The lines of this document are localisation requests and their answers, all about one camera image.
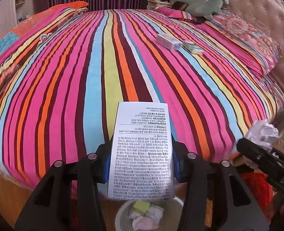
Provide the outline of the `white paper ball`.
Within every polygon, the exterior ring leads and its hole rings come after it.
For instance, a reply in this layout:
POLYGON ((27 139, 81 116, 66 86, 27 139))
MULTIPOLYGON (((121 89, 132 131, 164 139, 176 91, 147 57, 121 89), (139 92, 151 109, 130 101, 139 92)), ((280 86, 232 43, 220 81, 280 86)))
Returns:
POLYGON ((245 138, 264 150, 271 152, 273 143, 277 142, 281 136, 279 130, 265 119, 254 121, 245 138))

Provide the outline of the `green cardboard box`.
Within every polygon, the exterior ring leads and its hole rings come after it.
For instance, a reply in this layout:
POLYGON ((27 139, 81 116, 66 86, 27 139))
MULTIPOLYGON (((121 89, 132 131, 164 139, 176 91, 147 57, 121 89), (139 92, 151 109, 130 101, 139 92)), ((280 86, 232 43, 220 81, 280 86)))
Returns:
POLYGON ((140 215, 145 215, 150 205, 151 205, 150 202, 136 201, 133 205, 133 210, 140 215))

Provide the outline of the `white plastic bag wrapper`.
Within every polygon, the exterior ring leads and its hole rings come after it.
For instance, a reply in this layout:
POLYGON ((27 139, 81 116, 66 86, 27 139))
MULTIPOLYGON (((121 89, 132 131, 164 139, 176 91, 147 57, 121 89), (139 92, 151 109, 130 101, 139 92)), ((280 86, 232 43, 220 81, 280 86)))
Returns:
POLYGON ((118 104, 107 196, 141 201, 175 197, 172 134, 166 103, 118 104))

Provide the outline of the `green forest tissue pack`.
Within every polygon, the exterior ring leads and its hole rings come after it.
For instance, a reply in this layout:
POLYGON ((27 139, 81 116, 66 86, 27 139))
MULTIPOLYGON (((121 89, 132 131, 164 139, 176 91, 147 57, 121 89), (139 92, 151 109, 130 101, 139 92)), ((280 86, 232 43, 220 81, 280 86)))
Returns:
POLYGON ((194 42, 183 41, 182 47, 191 54, 203 55, 204 50, 194 42))

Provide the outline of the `white small carton box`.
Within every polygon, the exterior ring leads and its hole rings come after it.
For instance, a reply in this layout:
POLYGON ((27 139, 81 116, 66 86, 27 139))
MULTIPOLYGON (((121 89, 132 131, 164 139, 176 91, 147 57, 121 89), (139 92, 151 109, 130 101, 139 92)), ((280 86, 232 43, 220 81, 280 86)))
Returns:
POLYGON ((183 43, 180 40, 168 34, 157 34, 156 40, 159 44, 161 44, 170 51, 177 51, 183 45, 183 43))

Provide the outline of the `red shaggy rug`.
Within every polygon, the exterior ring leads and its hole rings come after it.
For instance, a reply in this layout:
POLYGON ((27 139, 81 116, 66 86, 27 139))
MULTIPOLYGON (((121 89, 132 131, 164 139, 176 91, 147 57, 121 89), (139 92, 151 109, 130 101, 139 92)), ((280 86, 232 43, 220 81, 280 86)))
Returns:
POLYGON ((272 204, 273 187, 266 181, 266 174, 262 172, 244 172, 241 173, 241 178, 257 200, 266 219, 270 222, 274 215, 272 204))

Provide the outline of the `white plastic mesh wastebasket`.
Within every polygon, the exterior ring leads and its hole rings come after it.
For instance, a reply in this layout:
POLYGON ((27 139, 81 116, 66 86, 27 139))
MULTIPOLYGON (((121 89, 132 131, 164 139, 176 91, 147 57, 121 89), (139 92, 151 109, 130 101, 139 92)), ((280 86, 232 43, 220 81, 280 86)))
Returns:
POLYGON ((177 230, 183 201, 126 201, 115 218, 116 230, 177 230))

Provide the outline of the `floral pink pillow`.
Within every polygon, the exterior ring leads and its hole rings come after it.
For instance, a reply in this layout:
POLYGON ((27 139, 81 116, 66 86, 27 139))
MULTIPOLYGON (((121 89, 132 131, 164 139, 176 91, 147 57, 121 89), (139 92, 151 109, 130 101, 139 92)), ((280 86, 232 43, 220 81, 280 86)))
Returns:
POLYGON ((256 76, 268 75, 282 57, 280 45, 251 23, 230 10, 206 20, 198 28, 217 41, 222 41, 232 54, 256 76))

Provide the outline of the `colourful striped bedspread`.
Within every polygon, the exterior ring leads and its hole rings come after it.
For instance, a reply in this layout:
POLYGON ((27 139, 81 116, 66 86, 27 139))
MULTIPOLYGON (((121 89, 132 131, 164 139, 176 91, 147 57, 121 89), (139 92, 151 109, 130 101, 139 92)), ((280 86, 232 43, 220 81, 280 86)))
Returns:
POLYGON ((0 41, 0 175, 33 188, 54 161, 95 151, 112 136, 121 101, 167 103, 175 140, 207 160, 235 156, 254 121, 284 108, 284 90, 198 25, 74 2, 15 27, 13 43, 0 41), (204 53, 170 51, 157 34, 204 53))

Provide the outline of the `green plush dinosaur toy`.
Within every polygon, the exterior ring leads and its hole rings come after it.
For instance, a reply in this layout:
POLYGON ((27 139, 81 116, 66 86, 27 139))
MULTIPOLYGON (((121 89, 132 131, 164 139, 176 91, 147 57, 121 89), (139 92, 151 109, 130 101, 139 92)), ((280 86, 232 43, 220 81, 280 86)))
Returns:
POLYGON ((222 14, 221 8, 223 4, 229 4, 229 0, 175 0, 176 2, 187 3, 185 9, 195 17, 204 17, 208 21, 213 20, 213 15, 222 14))

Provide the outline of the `striped small pillow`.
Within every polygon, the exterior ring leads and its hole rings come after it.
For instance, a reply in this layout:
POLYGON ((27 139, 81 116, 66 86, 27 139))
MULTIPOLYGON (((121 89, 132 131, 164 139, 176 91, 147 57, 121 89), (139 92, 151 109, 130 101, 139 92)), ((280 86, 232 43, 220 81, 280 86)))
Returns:
POLYGON ((169 7, 160 7, 155 10, 156 12, 165 15, 168 18, 186 21, 193 24, 201 24, 206 21, 204 17, 195 17, 188 12, 182 10, 175 10, 169 7))

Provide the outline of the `cream bedside table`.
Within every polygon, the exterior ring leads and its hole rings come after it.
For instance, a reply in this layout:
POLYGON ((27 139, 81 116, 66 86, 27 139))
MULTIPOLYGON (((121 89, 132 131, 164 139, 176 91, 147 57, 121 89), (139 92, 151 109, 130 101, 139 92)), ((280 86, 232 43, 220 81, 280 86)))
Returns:
POLYGON ((172 4, 169 2, 162 2, 162 1, 155 1, 155 0, 148 0, 147 9, 148 10, 156 10, 161 7, 172 7, 172 4))

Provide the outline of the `white cabinet with shelves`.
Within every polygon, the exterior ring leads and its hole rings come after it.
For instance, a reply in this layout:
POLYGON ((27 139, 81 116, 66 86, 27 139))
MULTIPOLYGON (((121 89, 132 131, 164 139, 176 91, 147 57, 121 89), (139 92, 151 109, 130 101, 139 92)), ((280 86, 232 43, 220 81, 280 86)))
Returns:
POLYGON ((33 0, 0 0, 0 39, 22 20, 34 15, 33 0))

